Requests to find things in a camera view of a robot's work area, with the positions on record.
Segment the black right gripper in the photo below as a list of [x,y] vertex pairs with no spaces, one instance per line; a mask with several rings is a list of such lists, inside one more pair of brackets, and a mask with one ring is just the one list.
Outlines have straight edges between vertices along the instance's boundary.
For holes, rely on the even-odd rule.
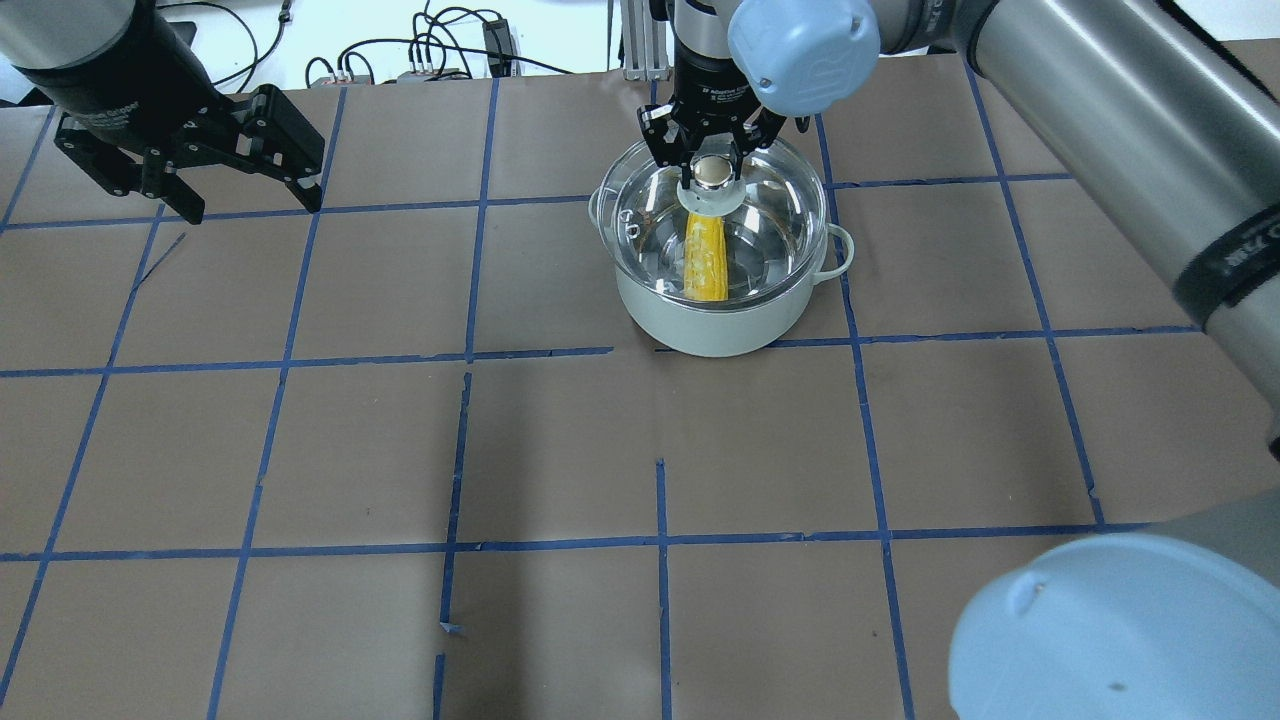
[[637,110],[643,141],[659,170],[690,190],[704,142],[730,137],[731,178],[742,186],[771,181],[771,150],[787,122],[764,108],[745,74],[726,58],[677,50],[673,92],[663,105]]

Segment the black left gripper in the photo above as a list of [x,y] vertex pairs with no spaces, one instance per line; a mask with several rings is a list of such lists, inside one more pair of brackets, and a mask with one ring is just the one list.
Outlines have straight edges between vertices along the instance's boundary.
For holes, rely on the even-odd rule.
[[111,195],[160,196],[200,225],[205,201],[179,170],[224,165],[323,209],[314,124],[271,85],[220,94],[159,12],[18,10],[15,69],[60,109],[56,146]]

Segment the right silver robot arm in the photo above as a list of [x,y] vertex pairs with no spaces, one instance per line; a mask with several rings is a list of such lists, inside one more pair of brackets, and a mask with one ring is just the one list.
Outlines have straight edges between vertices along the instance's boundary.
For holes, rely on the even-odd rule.
[[817,133],[836,328],[653,363],[676,719],[951,719],[987,582],[1277,484],[1263,402],[957,56],[884,59]]

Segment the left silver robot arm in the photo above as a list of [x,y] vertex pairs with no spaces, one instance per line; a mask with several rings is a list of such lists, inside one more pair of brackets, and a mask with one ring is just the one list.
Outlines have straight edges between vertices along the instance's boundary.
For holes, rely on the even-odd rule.
[[218,91],[152,1],[5,1],[3,55],[60,109],[55,145],[114,196],[156,199],[192,224],[205,201],[179,176],[229,167],[323,205],[325,141],[275,86]]

